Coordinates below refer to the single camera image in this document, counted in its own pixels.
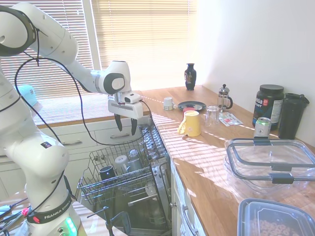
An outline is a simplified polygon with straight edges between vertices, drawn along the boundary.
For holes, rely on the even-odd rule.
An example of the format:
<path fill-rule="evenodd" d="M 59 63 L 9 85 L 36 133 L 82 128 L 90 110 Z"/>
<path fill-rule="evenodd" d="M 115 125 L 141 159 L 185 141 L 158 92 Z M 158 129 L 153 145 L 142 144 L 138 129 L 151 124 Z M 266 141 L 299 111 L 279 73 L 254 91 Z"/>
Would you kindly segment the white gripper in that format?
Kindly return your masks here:
<path fill-rule="evenodd" d="M 114 114 L 115 122 L 119 131 L 122 131 L 123 129 L 121 116 L 131 118 L 131 135 L 135 135 L 137 129 L 137 119 L 143 117 L 143 106 L 140 101 L 133 104 L 119 104 L 118 102 L 109 99 L 108 110 Z"/>

